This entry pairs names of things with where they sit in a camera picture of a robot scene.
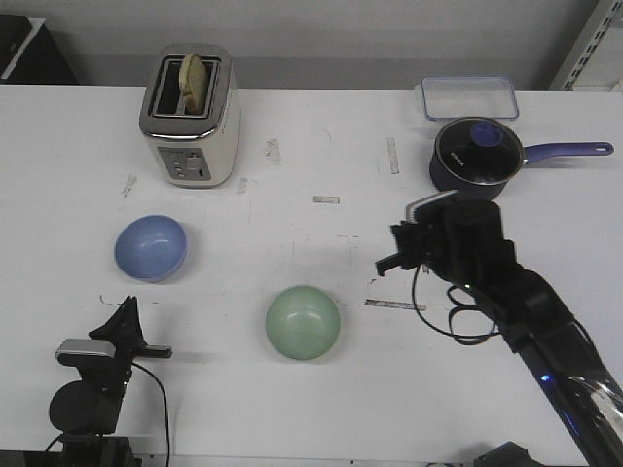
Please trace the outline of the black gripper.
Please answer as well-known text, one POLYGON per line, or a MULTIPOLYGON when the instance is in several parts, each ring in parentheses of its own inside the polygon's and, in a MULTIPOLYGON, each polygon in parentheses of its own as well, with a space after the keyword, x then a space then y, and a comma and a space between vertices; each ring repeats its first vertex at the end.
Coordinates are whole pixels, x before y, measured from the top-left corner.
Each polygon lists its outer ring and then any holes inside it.
POLYGON ((124 390, 131 378, 131 366, 136 358, 172 357, 170 346, 146 344, 135 296, 127 296, 103 325, 89 332, 89 337, 92 340, 109 341, 116 348, 113 359, 78 367, 81 378, 101 390, 124 390))
POLYGON ((443 215, 451 202, 412 202, 406 207, 406 219, 392 225, 396 252, 376 262, 379 276, 394 268, 415 269, 426 265, 438 276, 448 272, 448 240, 443 215))

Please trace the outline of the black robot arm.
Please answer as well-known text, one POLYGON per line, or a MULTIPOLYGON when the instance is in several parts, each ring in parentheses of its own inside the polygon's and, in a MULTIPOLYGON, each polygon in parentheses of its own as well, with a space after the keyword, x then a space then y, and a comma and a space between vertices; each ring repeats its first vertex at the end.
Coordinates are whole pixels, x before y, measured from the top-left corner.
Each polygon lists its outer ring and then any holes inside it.
POLYGON ((427 266, 469 295, 519 354, 591 466, 622 463, 622 390, 551 285, 521 266, 500 208, 450 191, 410 203, 377 273, 427 266))
POLYGON ((55 351, 56 361, 75 368, 80 378, 64 384, 49 405, 49 419, 62 443, 59 466, 141 466, 129 438, 115 434, 132 371, 137 369, 158 385, 163 399, 165 465, 171 438, 165 387, 158 377, 135 362, 137 358, 168 359, 169 346, 144 340, 138 301, 128 296, 113 315, 86 339, 68 338, 55 351))

